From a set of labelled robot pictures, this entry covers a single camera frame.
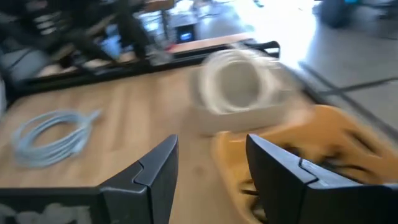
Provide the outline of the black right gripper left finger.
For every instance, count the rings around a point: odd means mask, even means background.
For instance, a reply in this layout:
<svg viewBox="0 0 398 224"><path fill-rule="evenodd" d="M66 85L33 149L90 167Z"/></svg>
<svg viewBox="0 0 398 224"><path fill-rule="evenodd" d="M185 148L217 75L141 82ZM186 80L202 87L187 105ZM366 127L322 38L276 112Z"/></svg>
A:
<svg viewBox="0 0 398 224"><path fill-rule="evenodd" d="M100 185L111 224L168 224L178 179L172 134Z"/></svg>

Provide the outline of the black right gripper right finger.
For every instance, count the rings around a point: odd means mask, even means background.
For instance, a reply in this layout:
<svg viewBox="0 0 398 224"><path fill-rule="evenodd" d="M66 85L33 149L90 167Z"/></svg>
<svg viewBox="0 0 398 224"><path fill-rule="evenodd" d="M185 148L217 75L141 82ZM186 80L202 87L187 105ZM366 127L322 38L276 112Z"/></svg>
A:
<svg viewBox="0 0 398 224"><path fill-rule="evenodd" d="M398 184L360 184L255 134L246 155L269 224L398 224Z"/></svg>

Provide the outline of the orange plastic bin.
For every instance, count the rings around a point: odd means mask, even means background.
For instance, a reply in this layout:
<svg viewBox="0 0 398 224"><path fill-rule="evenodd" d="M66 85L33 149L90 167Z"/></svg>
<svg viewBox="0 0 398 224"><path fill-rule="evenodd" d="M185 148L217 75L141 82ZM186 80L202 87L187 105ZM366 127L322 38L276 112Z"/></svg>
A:
<svg viewBox="0 0 398 224"><path fill-rule="evenodd" d="M218 133L213 154L243 224L269 224L249 171L247 135ZM256 135L360 184L398 184L398 151L337 107L316 105L306 121Z"/></svg>

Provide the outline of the translucent white plastic bin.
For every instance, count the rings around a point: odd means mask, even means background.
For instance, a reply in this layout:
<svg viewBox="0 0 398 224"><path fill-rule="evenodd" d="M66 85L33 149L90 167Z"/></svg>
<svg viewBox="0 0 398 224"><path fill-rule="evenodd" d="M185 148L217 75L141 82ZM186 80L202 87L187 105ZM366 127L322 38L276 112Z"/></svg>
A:
<svg viewBox="0 0 398 224"><path fill-rule="evenodd" d="M286 64L277 62L271 72L282 86L270 103L242 112L216 114L205 107L200 93L200 70L194 68L189 74L192 107L186 122L191 124L198 134L204 136L213 136L220 131L243 132L289 122L295 113L308 108L308 103L302 96L303 84L293 68Z"/></svg>

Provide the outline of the device with blue screen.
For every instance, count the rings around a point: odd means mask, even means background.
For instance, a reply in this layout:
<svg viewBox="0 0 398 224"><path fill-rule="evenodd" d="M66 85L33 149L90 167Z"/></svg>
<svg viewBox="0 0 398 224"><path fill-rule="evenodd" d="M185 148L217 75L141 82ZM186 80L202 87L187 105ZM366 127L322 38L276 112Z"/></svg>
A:
<svg viewBox="0 0 398 224"><path fill-rule="evenodd" d="M196 41L196 24L183 24L175 27L176 43L182 44L186 42Z"/></svg>

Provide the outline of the black metal table frame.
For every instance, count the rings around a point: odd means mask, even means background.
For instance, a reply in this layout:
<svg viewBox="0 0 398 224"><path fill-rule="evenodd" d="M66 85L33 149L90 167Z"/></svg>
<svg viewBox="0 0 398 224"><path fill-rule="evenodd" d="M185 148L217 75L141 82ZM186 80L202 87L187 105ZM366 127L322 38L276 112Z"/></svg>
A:
<svg viewBox="0 0 398 224"><path fill-rule="evenodd" d="M228 44L221 44L177 52L174 54L174 59L171 62L158 66L152 66L143 60L123 62L118 66L104 65L98 68L79 68L71 72L56 73L47 77L28 78L18 82L13 81L10 72L0 65L0 80L3 81L6 86L6 98L9 101L15 101L23 96L36 93L91 85L127 77L136 77L147 73L164 72L198 65L211 53L228 48L230 48Z"/></svg>

